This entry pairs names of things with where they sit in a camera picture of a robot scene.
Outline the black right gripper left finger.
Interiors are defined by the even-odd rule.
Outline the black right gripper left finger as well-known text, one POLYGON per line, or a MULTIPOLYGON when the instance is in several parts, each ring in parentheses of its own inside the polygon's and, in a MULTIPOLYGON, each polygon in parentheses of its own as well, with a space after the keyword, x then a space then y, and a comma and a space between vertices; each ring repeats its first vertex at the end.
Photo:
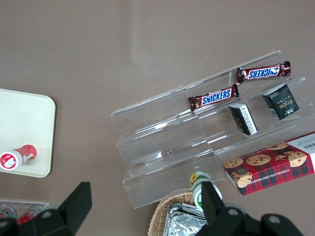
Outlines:
POLYGON ((34 236, 74 236, 92 208, 91 184, 81 182, 57 208, 32 220, 34 236))

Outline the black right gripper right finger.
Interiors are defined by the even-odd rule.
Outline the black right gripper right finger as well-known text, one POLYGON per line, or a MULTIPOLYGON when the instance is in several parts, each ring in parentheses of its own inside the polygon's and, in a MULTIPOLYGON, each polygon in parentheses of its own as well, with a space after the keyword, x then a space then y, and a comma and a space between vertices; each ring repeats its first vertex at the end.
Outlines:
POLYGON ((227 207, 211 182, 202 182, 202 208, 207 225, 200 230, 202 236, 243 236, 245 214, 236 207, 227 207))

